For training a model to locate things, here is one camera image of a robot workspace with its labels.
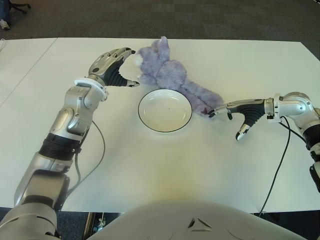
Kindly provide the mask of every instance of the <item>black cable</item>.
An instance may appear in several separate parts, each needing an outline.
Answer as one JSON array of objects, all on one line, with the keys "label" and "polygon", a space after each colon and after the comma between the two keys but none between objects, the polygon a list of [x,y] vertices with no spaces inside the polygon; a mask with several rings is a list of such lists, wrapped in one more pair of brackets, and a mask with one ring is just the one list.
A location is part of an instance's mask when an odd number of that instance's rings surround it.
[{"label": "black cable", "polygon": [[290,130],[293,134],[295,134],[298,138],[300,138],[304,143],[306,143],[306,140],[297,132],[293,131],[291,128],[289,129],[286,125],[284,125],[282,122],[279,122],[279,124],[286,129]]},{"label": "black cable", "polygon": [[88,173],[87,176],[85,176],[82,180],[81,180],[81,175],[80,175],[80,171],[79,171],[79,166],[78,166],[78,154],[75,155],[75,161],[74,161],[74,164],[75,164],[75,169],[77,170],[77,174],[78,174],[78,182],[71,188],[69,189],[69,191],[67,192],[67,195],[66,197],[68,197],[84,180],[86,180],[87,177],[89,177],[90,174],[93,173],[94,170],[97,169],[97,167],[101,164],[102,160],[104,159],[104,156],[105,156],[105,153],[106,153],[106,141],[105,141],[105,138],[104,138],[104,135],[103,133],[101,132],[100,128],[98,127],[98,125],[92,121],[92,123],[95,125],[95,127],[98,129],[100,135],[101,135],[101,138],[102,138],[102,141],[103,141],[103,153],[102,153],[102,156],[101,156],[101,159],[100,161],[98,162],[98,164],[91,170],[91,172]]},{"label": "black cable", "polygon": [[288,128],[288,130],[289,130],[288,140],[286,141],[286,145],[285,145],[285,148],[284,148],[282,157],[281,157],[281,161],[280,161],[279,166],[278,166],[278,168],[277,168],[277,170],[276,170],[276,172],[275,172],[275,175],[274,175],[274,177],[273,177],[273,181],[272,181],[272,184],[271,184],[269,193],[268,193],[268,195],[266,196],[266,199],[265,199],[265,201],[264,201],[264,204],[263,204],[263,206],[262,206],[262,208],[261,208],[261,210],[260,210],[260,212],[259,212],[259,215],[258,215],[259,218],[260,218],[260,216],[261,216],[261,214],[262,214],[262,212],[263,212],[263,210],[264,210],[264,208],[265,208],[265,206],[266,206],[266,204],[267,204],[267,201],[268,201],[268,199],[269,199],[269,197],[270,197],[272,188],[274,187],[274,184],[275,184],[275,181],[276,181],[276,178],[277,178],[279,169],[280,169],[281,164],[282,164],[282,162],[283,162],[283,160],[284,160],[284,157],[285,157],[285,154],[286,154],[286,151],[287,151],[289,142],[290,142],[290,136],[291,136],[290,124],[289,124],[289,122],[288,122],[288,120],[287,120],[287,118],[286,118],[285,116],[282,116],[281,118],[284,118],[284,120],[286,121],[286,124],[287,124],[287,128]]}]

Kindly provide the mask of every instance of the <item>purple stuffed animal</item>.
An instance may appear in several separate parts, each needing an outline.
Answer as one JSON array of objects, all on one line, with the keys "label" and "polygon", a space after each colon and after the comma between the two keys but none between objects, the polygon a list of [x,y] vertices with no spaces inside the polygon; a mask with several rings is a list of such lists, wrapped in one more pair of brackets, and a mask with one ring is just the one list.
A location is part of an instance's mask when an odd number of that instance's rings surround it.
[{"label": "purple stuffed animal", "polygon": [[138,76],[140,82],[180,92],[189,100],[192,110],[202,117],[207,117],[209,111],[224,103],[219,94],[190,81],[179,61],[170,60],[170,48],[165,36],[151,46],[141,48],[137,52],[136,64],[142,71]]}]

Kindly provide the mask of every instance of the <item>white table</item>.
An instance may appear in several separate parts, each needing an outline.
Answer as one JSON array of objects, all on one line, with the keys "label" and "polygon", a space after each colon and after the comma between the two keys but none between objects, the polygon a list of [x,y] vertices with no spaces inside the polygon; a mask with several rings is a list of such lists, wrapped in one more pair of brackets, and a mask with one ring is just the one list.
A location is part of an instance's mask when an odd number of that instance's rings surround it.
[{"label": "white table", "polygon": [[56,38],[7,40],[0,51],[0,106]]},{"label": "white table", "polygon": [[[12,207],[25,169],[77,77],[87,75],[101,53],[128,46],[138,50],[151,39],[58,38],[0,107],[0,206]],[[226,102],[300,91],[320,106],[320,62],[299,42],[169,40],[191,80],[220,93]],[[129,79],[140,73],[130,57],[121,68]],[[194,114],[183,129],[161,134],[140,122],[137,108],[154,86],[109,87],[94,114],[106,139],[100,167],[67,199],[63,210],[125,212],[162,199],[191,198],[258,212],[269,191],[288,132],[263,117],[244,141],[235,134],[243,122]],[[79,156],[85,176],[99,161],[102,141],[92,127]],[[269,212],[315,210],[320,194],[309,174],[313,164],[292,135],[272,194]],[[69,172],[71,184],[76,171]]]}]

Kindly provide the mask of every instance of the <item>white plate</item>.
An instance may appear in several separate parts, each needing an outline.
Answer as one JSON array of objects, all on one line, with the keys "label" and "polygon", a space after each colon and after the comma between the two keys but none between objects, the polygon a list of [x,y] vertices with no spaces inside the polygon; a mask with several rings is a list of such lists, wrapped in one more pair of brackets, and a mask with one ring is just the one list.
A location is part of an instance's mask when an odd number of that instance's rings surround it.
[{"label": "white plate", "polygon": [[148,128],[168,133],[185,126],[191,118],[192,109],[188,99],[180,92],[158,89],[141,99],[138,113]]}]

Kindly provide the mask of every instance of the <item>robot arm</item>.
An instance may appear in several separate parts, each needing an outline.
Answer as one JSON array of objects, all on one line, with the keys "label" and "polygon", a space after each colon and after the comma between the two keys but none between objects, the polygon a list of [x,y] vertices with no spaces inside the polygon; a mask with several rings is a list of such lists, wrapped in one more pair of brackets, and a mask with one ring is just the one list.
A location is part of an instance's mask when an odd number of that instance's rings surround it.
[{"label": "robot arm", "polygon": [[281,122],[282,116],[291,118],[305,139],[306,148],[315,161],[310,167],[311,176],[320,192],[320,109],[314,108],[309,97],[301,92],[291,92],[285,96],[276,94],[274,98],[233,101],[209,112],[209,117],[227,113],[244,115],[244,123],[235,138],[240,140],[260,117],[267,115],[270,122]]},{"label": "robot arm", "polygon": [[0,239],[56,239],[57,216],[69,187],[66,176],[73,156],[80,152],[99,102],[107,99],[106,86],[137,87],[119,68],[135,51],[115,49],[98,57],[88,78],[79,78],[65,94],[42,147],[35,153],[15,195],[14,208],[0,222]]}]

